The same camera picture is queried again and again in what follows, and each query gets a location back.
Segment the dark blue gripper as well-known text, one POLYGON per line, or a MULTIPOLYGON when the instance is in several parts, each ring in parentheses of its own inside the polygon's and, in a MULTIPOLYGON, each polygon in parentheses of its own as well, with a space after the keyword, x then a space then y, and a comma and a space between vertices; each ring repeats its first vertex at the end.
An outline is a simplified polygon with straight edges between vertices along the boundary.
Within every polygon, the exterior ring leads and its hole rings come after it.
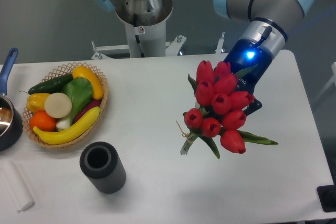
MULTIPOLYGON (((232 73, 242 69, 253 68, 252 71, 238 78, 239 91, 248 91, 253 94, 255 86, 272 62, 272 54, 264 47, 264 39, 253 42, 249 39, 240 39, 225 57, 224 62, 230 63, 232 73)), ((247 108, 243 110, 246 116, 261 109, 263 104, 254 98, 247 108)))

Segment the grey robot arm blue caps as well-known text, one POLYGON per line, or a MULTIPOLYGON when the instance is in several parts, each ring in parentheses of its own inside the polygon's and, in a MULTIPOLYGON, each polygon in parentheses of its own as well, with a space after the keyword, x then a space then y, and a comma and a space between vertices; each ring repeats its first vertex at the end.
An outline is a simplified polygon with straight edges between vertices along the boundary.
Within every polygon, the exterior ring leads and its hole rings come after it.
MULTIPOLYGON (((175 56, 185 42, 166 41, 166 20, 172 0, 94 0, 124 23, 132 58, 175 56)), ((217 14, 246 20, 249 26, 225 61, 238 74, 239 91, 253 93, 257 82, 285 45, 288 33, 307 15, 314 0, 213 0, 217 14)))

